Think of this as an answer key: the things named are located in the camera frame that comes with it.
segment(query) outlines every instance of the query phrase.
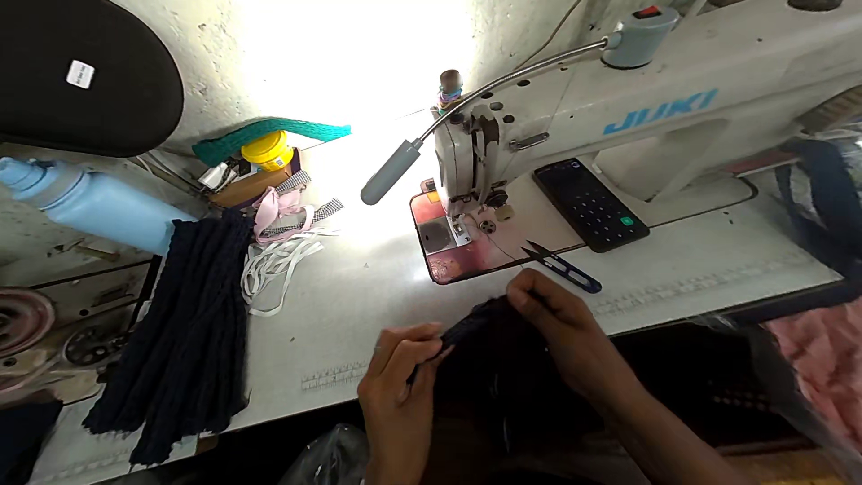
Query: juki logo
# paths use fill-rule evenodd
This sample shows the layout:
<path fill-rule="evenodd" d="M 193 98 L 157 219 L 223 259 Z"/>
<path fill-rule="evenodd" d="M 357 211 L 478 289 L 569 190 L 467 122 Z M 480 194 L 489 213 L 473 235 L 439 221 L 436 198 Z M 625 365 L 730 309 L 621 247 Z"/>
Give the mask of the juki logo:
<path fill-rule="evenodd" d="M 604 134 L 610 135 L 624 129 L 641 126 L 642 124 L 652 123 L 662 118 L 669 118 L 678 114 L 691 113 L 706 108 L 712 103 L 715 95 L 718 94 L 718 88 L 710 91 L 698 92 L 683 99 L 677 99 L 670 103 L 662 103 L 658 108 L 645 108 L 640 111 L 632 111 L 626 115 L 626 119 L 622 124 L 612 123 L 604 127 Z"/>

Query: blue thread snips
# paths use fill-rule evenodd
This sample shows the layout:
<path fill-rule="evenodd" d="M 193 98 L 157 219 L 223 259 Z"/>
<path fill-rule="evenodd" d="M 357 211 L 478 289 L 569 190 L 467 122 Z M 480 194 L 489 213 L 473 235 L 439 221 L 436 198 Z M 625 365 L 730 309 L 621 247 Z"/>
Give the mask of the blue thread snips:
<path fill-rule="evenodd" d="M 521 247 L 521 249 L 523 249 L 523 251 L 527 253 L 527 255 L 530 256 L 530 258 L 532 258 L 534 261 L 538 261 L 541 264 L 545 265 L 546 268 L 571 281 L 578 287 L 584 289 L 584 291 L 586 291 L 587 293 L 598 293 L 602 291 L 602 283 L 599 283 L 597 279 L 593 278 L 587 273 L 584 273 L 580 269 L 575 268 L 570 262 L 541 247 L 539 244 L 536 244 L 532 241 L 527 242 L 530 243 L 530 246 L 533 246 L 533 249 L 535 249 L 536 251 L 534 252 L 524 247 Z M 558 268 L 556 265 L 549 262 L 547 258 L 553 259 L 565 269 Z M 586 281 L 586 283 L 583 283 L 582 281 L 579 281 L 572 277 L 572 273 L 580 276 L 583 280 Z"/>

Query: water bottle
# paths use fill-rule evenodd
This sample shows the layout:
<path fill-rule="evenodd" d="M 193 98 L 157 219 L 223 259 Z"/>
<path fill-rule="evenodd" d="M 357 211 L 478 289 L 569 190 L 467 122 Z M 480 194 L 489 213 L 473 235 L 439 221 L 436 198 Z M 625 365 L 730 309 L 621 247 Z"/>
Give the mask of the water bottle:
<path fill-rule="evenodd" d="M 44 211 L 57 224 L 156 255 L 167 255 L 173 219 L 197 219 L 106 173 L 63 161 L 0 158 L 0 182 L 12 197 Z"/>

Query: white table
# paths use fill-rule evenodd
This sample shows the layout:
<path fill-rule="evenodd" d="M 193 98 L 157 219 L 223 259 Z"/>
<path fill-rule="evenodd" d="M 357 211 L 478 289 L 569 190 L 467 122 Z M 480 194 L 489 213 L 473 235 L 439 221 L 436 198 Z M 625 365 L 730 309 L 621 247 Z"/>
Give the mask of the white table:
<path fill-rule="evenodd" d="M 359 200 L 359 189 L 391 151 L 427 124 L 421 113 L 380 126 L 378 133 L 350 135 L 303 152 L 303 167 L 314 181 L 308 197 L 325 202 L 337 196 L 347 206 L 321 224 L 341 228 L 343 235 L 324 238 L 325 249 L 297 266 L 278 315 L 250 319 L 250 402 L 231 430 L 355 398 L 381 328 L 424 321 L 452 325 L 474 305 L 503 294 L 520 270 L 445 286 L 430 280 L 409 210 L 419 182 L 437 170 L 430 140 L 379 204 Z M 780 220 L 774 203 L 759 197 L 653 228 L 649 237 L 611 253 L 582 248 L 562 256 L 603 283 L 597 295 L 579 293 L 599 324 L 609 334 L 633 331 L 839 280 L 787 238 Z M 279 296 L 280 285 L 272 285 L 254 306 L 270 308 Z M 85 414 L 89 406 L 91 401 L 70 407 Z M 94 445 L 97 439 L 75 419 L 61 420 L 58 428 L 65 447 L 75 448 L 74 457 L 52 448 L 52 440 L 37 463 L 36 482 L 87 483 L 128 471 L 120 465 L 134 438 L 131 445 L 129 440 L 117 444 L 106 463 L 100 461 L 105 451 Z M 179 446 L 172 458 L 192 451 L 193 444 Z M 72 468 L 76 473 L 60 476 Z"/>

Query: checkered fabric strip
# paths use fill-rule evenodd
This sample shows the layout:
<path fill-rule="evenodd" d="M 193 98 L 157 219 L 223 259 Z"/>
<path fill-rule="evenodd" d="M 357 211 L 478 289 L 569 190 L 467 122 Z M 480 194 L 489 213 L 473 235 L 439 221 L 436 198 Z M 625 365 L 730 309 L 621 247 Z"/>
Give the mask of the checkered fabric strip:
<path fill-rule="evenodd" d="M 278 184 L 275 188 L 275 192 L 278 192 L 278 195 L 281 195 L 285 192 L 288 192 L 290 189 L 299 187 L 302 184 L 310 184 L 311 177 L 309 177 L 308 172 L 304 170 L 300 170 L 299 172 L 291 175 L 287 180 Z"/>
<path fill-rule="evenodd" d="M 323 219 L 335 214 L 336 212 L 344 209 L 344 204 L 341 203 L 337 198 L 333 198 L 329 202 L 324 205 L 321 205 L 319 209 L 315 210 L 315 215 L 311 218 L 311 223 L 316 224 L 321 222 Z M 289 230 L 297 230 L 301 229 L 305 224 L 305 219 L 303 219 L 299 224 L 291 224 L 291 225 L 278 225 L 278 221 L 272 223 L 271 226 L 261 231 L 262 236 L 272 237 L 278 236 L 283 232 L 287 232 Z"/>

